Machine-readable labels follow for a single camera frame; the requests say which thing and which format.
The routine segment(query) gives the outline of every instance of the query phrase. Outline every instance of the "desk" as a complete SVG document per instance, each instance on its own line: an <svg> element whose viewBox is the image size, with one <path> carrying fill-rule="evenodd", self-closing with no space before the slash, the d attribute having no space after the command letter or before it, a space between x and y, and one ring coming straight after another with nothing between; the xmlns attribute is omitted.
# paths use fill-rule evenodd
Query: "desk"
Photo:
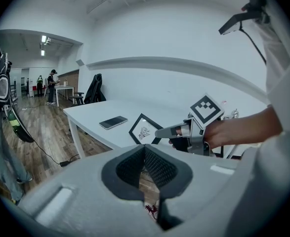
<svg viewBox="0 0 290 237"><path fill-rule="evenodd" d="M65 90L65 89L72 89L72 96L75 95L74 93L74 88L72 86L55 86L55 90L56 90L56 100L57 100L57 106L59 107L59 101L58 101L58 91L59 90Z"/></svg>
<svg viewBox="0 0 290 237"><path fill-rule="evenodd" d="M136 143L128 133L141 113L152 119L162 127L182 123L188 115L188 110L169 109L153 104L128 102L123 100L109 100L94 104L80 105L64 109L74 140L74 144L81 158L85 157L79 139L77 126L106 146L117 149ZM100 122L116 116L123 116L127 122L112 129L105 130ZM162 139L159 145L171 145L169 139Z"/></svg>

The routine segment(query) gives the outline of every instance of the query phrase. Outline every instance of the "black chair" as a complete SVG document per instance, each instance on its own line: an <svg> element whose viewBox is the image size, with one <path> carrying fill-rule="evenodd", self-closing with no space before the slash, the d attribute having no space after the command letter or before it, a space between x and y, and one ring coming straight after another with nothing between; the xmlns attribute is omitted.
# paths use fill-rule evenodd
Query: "black chair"
<svg viewBox="0 0 290 237"><path fill-rule="evenodd" d="M83 105L83 97L82 94L84 94L83 92L74 92L74 94L77 94L78 96L72 96L69 97L70 99L75 99L77 102L77 105Z"/></svg>

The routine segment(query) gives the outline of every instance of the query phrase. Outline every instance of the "wall ledge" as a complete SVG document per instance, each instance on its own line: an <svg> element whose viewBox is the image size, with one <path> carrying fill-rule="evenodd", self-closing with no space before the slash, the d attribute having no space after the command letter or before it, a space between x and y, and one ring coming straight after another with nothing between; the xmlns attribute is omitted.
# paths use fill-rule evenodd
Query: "wall ledge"
<svg viewBox="0 0 290 237"><path fill-rule="evenodd" d="M254 97L264 104L269 100L264 90L243 77L220 67L187 59L172 57L125 57L88 64L89 70L141 68L175 71L212 79Z"/></svg>
<svg viewBox="0 0 290 237"><path fill-rule="evenodd" d="M58 76L58 77L60 77L60 76L67 76L67 75L69 75L69 74L71 74L71 73L73 73L73 72L77 72L77 71L79 71L79 69L71 70L71 71L68 71L68 72L63 73L63 74L57 74L57 76Z"/></svg>

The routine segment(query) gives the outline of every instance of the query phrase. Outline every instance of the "headset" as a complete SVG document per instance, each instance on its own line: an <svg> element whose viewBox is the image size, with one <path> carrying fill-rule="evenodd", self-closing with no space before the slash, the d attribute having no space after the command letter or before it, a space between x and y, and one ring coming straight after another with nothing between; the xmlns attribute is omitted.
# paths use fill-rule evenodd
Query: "headset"
<svg viewBox="0 0 290 237"><path fill-rule="evenodd" d="M10 91L10 71L12 63L7 59L7 53L2 54L0 50L0 106L13 127L15 134L24 142L32 143L34 139L31 137L22 120L20 119L12 101Z"/></svg>

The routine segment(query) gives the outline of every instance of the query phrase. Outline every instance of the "power cord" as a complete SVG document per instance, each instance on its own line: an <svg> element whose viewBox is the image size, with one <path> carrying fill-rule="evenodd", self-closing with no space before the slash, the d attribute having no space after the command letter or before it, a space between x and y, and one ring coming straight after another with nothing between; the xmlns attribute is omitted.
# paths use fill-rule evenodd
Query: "power cord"
<svg viewBox="0 0 290 237"><path fill-rule="evenodd" d="M34 142L35 142L36 145L40 148L40 150L42 150L42 151L44 152L45 155L47 155L48 157L50 157L50 158L54 161L54 163L56 163L57 165L60 165L60 163L56 162L56 161L53 159L53 157L51 157L50 155L48 155L48 154L45 152L45 150L42 149L42 148L37 144L36 140L34 140Z"/></svg>
<svg viewBox="0 0 290 237"><path fill-rule="evenodd" d="M241 31L242 33L246 34L247 37L250 39L251 43L254 45L255 49L257 50L257 52L260 54L264 64L267 64L267 61L266 59L263 57L262 53L260 52L259 48L256 46L256 44L253 42L252 38L249 36L248 33L246 33L243 28L242 28L242 24L240 24L240 28L239 28L239 31Z"/></svg>
<svg viewBox="0 0 290 237"><path fill-rule="evenodd" d="M22 111L27 110L27 109L30 109L30 108L37 108L37 107L40 107L40 106L44 106L44 105L25 107L25 108L22 108Z"/></svg>
<svg viewBox="0 0 290 237"><path fill-rule="evenodd" d="M71 159L73 158L73 157L76 157L76 156L78 156L79 154L76 154L75 156L72 156L70 159L69 159L69 162L71 162Z"/></svg>

